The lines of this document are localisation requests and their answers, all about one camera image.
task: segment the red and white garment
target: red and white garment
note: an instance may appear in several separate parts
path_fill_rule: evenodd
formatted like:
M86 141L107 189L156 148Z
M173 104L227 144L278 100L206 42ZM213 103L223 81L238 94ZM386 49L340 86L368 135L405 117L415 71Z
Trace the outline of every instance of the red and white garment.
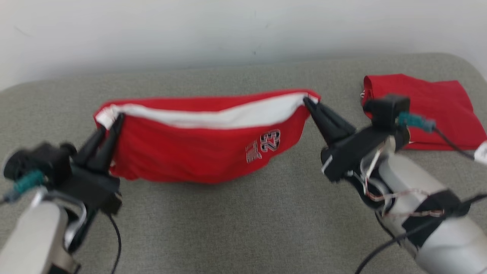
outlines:
M296 144L309 112L306 89L246 96L120 99L94 114L126 118L111 172L128 180L216 184L256 171Z

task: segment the white stripe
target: white stripe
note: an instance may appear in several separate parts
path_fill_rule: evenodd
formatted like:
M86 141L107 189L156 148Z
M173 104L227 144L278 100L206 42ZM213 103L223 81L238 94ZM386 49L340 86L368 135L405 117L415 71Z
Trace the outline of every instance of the white stripe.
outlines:
M318 98L299 92L270 97L221 111L175 111L153 109L137 104L111 105L101 110L96 121L109 129L119 113L147 118L178 128L238 129L267 126L289 119L303 98L309 97L315 103Z

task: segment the black tape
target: black tape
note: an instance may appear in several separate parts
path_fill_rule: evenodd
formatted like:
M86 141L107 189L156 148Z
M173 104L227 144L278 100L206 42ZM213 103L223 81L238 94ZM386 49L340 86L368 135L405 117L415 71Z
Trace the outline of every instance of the black tape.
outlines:
M437 192L428 198L426 198L414 212L423 212L430 210L449 210L458 209L461 204L460 199L451 190L444 190ZM456 215L464 216L468 213L470 207L464 207L461 211L456 212ZM411 216L402 224L402 227L406 232L413 230L414 228L429 222L432 218L437 218L433 216L423 216L415 217ZM430 237L430 235L441 225L441 222L432 224L419 233L415 233L408 237L408 240L414 244L416 247L422 247L425 241Z

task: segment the white tag on cable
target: white tag on cable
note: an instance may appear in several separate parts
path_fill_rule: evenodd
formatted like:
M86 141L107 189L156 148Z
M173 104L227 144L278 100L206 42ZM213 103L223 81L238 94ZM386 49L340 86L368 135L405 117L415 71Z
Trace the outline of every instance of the white tag on cable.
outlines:
M476 162L487 165L487 141L480 144L473 157L475 158Z

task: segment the black cable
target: black cable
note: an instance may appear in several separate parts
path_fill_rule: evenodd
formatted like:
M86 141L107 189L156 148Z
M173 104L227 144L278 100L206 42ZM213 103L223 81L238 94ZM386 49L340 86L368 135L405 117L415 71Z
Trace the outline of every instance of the black cable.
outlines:
M117 224L115 223L115 220L113 219L112 215L107 214L107 216L108 219L110 219L110 222L112 222L113 228L115 229L118 238L117 258L115 259L115 263L113 264L113 268L112 268L112 274L114 274L118 265L118 261L120 260L120 255L122 254L122 237L120 236L120 231L118 230Z
M398 241L401 241L401 240L404 240L405 238L415 234L415 233L418 233L420 232L421 230L427 228L428 226L430 225L433 225L437 222L441 222L443 220L445 220L447 218L447 215L443 215L441 217L436 217L434 219L431 219L429 222L426 222L420 226L417 226L415 229L413 230L410 230L404 234L401 234L393 239L391 239L390 241L387 241L383 244L381 244L380 246L378 246L376 249L374 249L374 251L370 252L369 255L367 255L367 257L365 257L365 259L360 263L360 265L357 267L357 270L355 271L355 274L360 274L360 272L362 272L362 270L364 269L364 267L370 262L370 260L372 260L377 254L381 253L384 249L392 246L393 244L397 243Z
M461 148L459 148L457 145L455 145L450 139L448 139L443 132L441 132L438 128L433 128L433 131L435 131L441 139L443 139L450 147L452 147L454 150L456 150L458 153L460 153L462 156L467 157L468 159L475 161L475 157L465 151L463 151Z

